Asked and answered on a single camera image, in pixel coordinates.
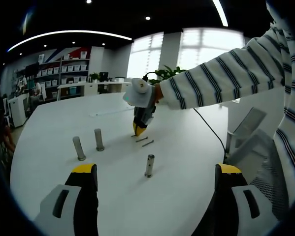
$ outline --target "black cable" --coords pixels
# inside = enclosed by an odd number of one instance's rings
[[[224,160],[225,160],[226,159],[226,150],[225,150],[225,146],[224,146],[222,140],[220,139],[220,137],[218,137],[218,135],[215,133],[215,131],[211,128],[211,126],[206,122],[206,120],[203,118],[203,116],[201,116],[201,114],[195,108],[193,108],[193,110],[195,110],[195,112],[198,113],[198,115],[202,118],[202,120],[206,123],[206,125],[210,128],[210,130],[212,130],[212,132],[215,134],[215,136],[221,142],[223,150],[224,150]]]

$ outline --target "green plant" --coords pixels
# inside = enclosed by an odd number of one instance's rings
[[[166,67],[165,70],[155,70],[155,74],[158,76],[160,80],[149,80],[150,84],[154,85],[159,83],[162,80],[166,80],[171,78],[172,76],[175,76],[183,71],[186,70],[181,70],[179,66],[176,67],[176,69],[172,70],[170,67],[164,65]]]
[[[89,76],[92,79],[92,81],[95,81],[95,80],[100,81],[100,75],[98,73],[96,73],[96,72],[94,72],[93,74],[90,74]]]

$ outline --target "hand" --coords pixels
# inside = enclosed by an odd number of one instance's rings
[[[158,103],[160,99],[164,97],[160,84],[155,85],[155,100],[154,103]]]

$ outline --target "metal peg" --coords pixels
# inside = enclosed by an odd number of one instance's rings
[[[151,144],[153,142],[154,142],[154,140],[150,141],[149,143],[146,143],[146,144],[142,145],[142,147],[145,147],[145,146],[147,146],[147,145],[149,145],[149,144]]]
[[[102,144],[101,129],[95,129],[96,149],[97,151],[103,151],[104,146]]]
[[[83,161],[86,159],[86,156],[83,152],[83,149],[82,149],[82,145],[80,143],[80,139],[78,136],[75,136],[73,138],[73,143],[74,143],[74,146],[75,146],[75,150],[76,150],[76,153],[77,153],[77,158],[79,161]]]
[[[152,177],[152,171],[153,171],[153,165],[154,165],[154,159],[155,156],[153,154],[149,154],[147,157],[147,165],[146,165],[146,171],[145,171],[145,176],[150,178]]]
[[[148,137],[146,137],[146,138],[144,138],[144,139],[136,140],[136,142],[138,143],[138,142],[141,142],[141,141],[143,141],[143,140],[145,140],[145,139],[148,139]]]

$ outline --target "sleeve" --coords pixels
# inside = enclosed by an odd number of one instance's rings
[[[283,81],[279,40],[270,29],[246,47],[162,81],[160,87],[171,109],[189,109],[281,87]]]

